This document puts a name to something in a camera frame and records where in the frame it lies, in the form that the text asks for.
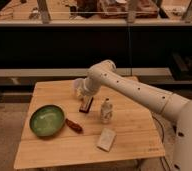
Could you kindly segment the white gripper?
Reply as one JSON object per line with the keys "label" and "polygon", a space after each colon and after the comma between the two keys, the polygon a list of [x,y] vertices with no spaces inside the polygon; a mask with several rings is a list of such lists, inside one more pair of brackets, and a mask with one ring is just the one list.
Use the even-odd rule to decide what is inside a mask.
{"label": "white gripper", "polygon": [[86,95],[83,94],[83,78],[74,80],[74,94],[78,100],[84,100]]}

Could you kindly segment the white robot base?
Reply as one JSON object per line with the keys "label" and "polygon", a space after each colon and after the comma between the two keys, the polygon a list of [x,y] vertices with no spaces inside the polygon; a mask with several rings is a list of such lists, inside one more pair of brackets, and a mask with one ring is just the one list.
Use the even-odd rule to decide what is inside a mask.
{"label": "white robot base", "polygon": [[192,171],[192,100],[182,108],[177,121],[173,171]]}

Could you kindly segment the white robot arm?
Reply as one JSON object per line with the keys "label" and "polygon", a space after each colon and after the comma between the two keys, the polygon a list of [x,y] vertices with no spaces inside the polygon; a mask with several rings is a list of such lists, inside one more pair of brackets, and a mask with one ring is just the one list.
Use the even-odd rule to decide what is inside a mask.
{"label": "white robot arm", "polygon": [[87,71],[86,78],[74,80],[74,88],[81,96],[94,96],[102,86],[109,87],[136,103],[176,123],[178,115],[189,99],[176,93],[153,87],[116,73],[112,60],[94,64]]}

